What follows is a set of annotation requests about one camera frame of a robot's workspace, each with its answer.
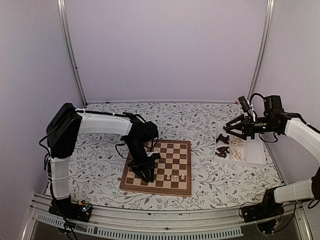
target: lavender wall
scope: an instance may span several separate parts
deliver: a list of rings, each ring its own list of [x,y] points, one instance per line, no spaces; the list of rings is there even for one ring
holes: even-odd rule
[[[0,239],[17,240],[47,180],[38,141],[61,105],[80,99],[55,0],[3,0],[0,22]]]
[[[320,1],[275,2],[272,27],[257,92],[280,95],[287,112],[298,112],[320,129]],[[271,150],[287,184],[313,176],[319,163],[283,136]],[[320,206],[306,209],[314,239],[320,239]]]
[[[231,101],[247,93],[266,0],[68,0],[89,102]]]

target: cable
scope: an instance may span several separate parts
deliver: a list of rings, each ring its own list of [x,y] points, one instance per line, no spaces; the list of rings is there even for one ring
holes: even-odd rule
[[[298,118],[309,128],[311,128],[313,131],[317,132],[318,134],[320,134],[320,130],[316,129],[314,126],[310,125],[306,120],[304,120],[304,118],[301,116],[300,113],[296,113],[296,115],[298,116]]]
[[[315,206],[317,206],[317,205],[319,204],[319,202],[320,202],[320,199],[318,199],[318,201],[316,201],[315,204],[311,205],[314,201],[315,201],[315,200],[312,199],[312,200],[309,202],[309,204],[308,204],[308,209],[313,209]]]
[[[46,171],[46,167],[47,167],[48,162],[49,162],[49,157],[50,157],[50,154],[49,154],[49,153],[46,153],[46,154],[44,155],[44,159],[43,159],[44,168],[43,168],[43,170],[45,170],[45,171]]]
[[[264,142],[264,143],[276,143],[276,142],[278,142],[279,139],[277,138],[275,132],[273,132],[273,136],[274,136],[274,138],[275,138],[274,141],[266,141],[266,140],[264,140],[264,139],[261,137],[261,133],[259,133],[259,138],[260,138],[261,141]]]
[[[254,96],[259,96],[262,99],[265,99],[264,96],[262,96],[260,93],[255,92],[254,94],[251,95],[250,100],[249,100],[249,105],[251,105],[252,99],[254,98]]]
[[[67,226],[70,228],[71,232],[72,232],[72,235],[74,236],[74,239],[75,240],[78,240],[74,230],[73,230],[73,226],[72,224],[67,220],[67,218],[65,217],[65,215],[60,211],[60,209],[58,208],[58,205],[56,203],[56,198],[55,198],[55,195],[54,195],[54,190],[53,190],[53,187],[52,187],[52,182],[50,182],[50,193],[51,193],[51,197],[52,197],[52,202],[54,204],[54,207],[58,210],[59,214],[62,216],[63,220],[64,220],[64,234],[65,236],[70,239],[70,240],[73,240],[67,233]]]
[[[296,208],[297,208],[297,204],[295,203],[295,204],[294,204],[294,210],[293,210],[293,213],[292,213],[289,221],[288,221],[288,222],[286,223],[286,225],[284,225],[282,228],[280,228],[280,229],[278,229],[278,230],[275,230],[275,231],[273,232],[274,234],[282,231],[283,229],[285,229],[285,228],[291,223],[292,219],[293,219],[294,216],[295,216]]]
[[[116,152],[119,154],[119,156],[120,157],[122,157],[123,159],[127,159],[127,160],[132,160],[132,159],[134,159],[133,157],[131,157],[131,158],[127,158],[127,157],[124,157],[124,156],[122,156],[121,155],[121,153],[119,152],[119,150],[118,150],[118,146],[124,146],[124,145],[126,145],[125,143],[122,143],[122,144],[116,144],[115,145],[115,150],[116,150]]]
[[[156,137],[155,143],[154,143],[154,140],[153,140],[153,139],[151,140],[151,146],[146,146],[146,145],[144,145],[144,144],[143,144],[143,146],[144,146],[145,148],[147,148],[147,149],[150,149],[150,151],[152,152],[152,149],[157,145],[158,140],[159,140],[159,135]]]
[[[50,154],[49,148],[48,148],[47,146],[43,145],[42,142],[43,142],[44,140],[46,140],[55,130],[57,130],[57,128],[59,128],[59,127],[61,126],[61,124],[64,122],[64,120],[65,120],[69,115],[74,114],[74,113],[75,113],[75,112],[73,112],[73,111],[67,113],[67,114],[63,117],[63,119],[60,121],[60,124],[58,124],[57,126],[55,126],[47,135],[45,135],[43,138],[40,139],[39,145],[40,145],[41,147],[43,147],[43,148],[47,151],[47,154],[48,154],[50,157],[51,157],[51,154]]]
[[[139,117],[142,121],[144,121],[144,123],[147,122],[140,114],[135,114],[134,116]]]

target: patterned mat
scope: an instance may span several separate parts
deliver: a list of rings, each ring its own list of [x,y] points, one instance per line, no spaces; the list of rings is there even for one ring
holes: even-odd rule
[[[192,189],[190,197],[158,196],[120,190],[126,160],[115,151],[120,136],[85,134],[77,139],[69,163],[69,190],[73,200],[126,209],[199,210],[259,202],[267,188],[281,184],[265,149],[266,166],[252,168],[214,163],[216,121],[230,121],[242,113],[237,104],[103,103],[88,110],[131,112],[153,121],[160,139],[190,140]],[[120,150],[127,156],[128,149]]]

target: white tray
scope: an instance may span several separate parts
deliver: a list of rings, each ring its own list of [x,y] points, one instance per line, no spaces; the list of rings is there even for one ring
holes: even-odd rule
[[[215,155],[214,162],[259,169],[263,168],[266,165],[266,156],[264,152],[263,142],[259,138],[251,140],[248,137],[247,140],[242,140],[240,138],[234,137],[231,134],[227,134],[223,129],[226,123],[227,122],[224,121],[216,122],[215,139],[217,139],[220,134],[222,134],[224,137],[229,135],[229,144],[218,141],[215,144],[215,151],[218,152],[217,148],[219,147],[229,147],[229,153],[227,153],[226,158]],[[233,144],[235,143],[234,138],[238,139],[238,141],[242,140],[243,146],[239,146],[241,145],[241,143],[235,146]],[[235,157],[235,154],[232,155],[232,153],[237,152],[239,153],[238,158]]]

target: chessboard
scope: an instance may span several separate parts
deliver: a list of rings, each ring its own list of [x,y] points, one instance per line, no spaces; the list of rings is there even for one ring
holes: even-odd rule
[[[163,196],[191,196],[191,142],[182,140],[158,140],[152,152],[160,153],[155,160],[154,181],[146,183],[138,177],[128,163],[129,153],[121,178],[122,191]]]

